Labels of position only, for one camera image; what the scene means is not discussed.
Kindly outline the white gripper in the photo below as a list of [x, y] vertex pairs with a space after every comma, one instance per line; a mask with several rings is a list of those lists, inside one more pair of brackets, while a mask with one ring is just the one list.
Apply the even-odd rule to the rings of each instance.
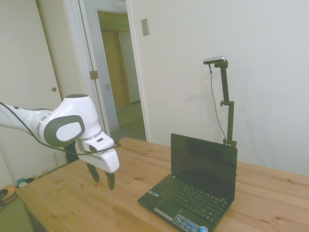
[[[86, 165], [88, 167], [88, 170], [94, 179], [94, 181], [97, 183], [100, 181], [99, 174], [96, 170], [96, 167], [102, 169], [105, 171], [107, 180], [108, 180], [108, 186], [110, 190], [113, 190], [115, 188], [115, 175], [114, 172], [119, 168], [119, 160], [117, 153], [112, 146], [114, 145], [113, 142], [106, 143], [106, 142], [84, 142], [83, 143], [84, 148], [82, 148], [81, 145], [76, 143], [76, 151], [79, 155], [78, 157], [86, 162]], [[90, 151], [90, 147], [95, 148], [98, 152], [93, 154], [86, 154], [86, 151]]]

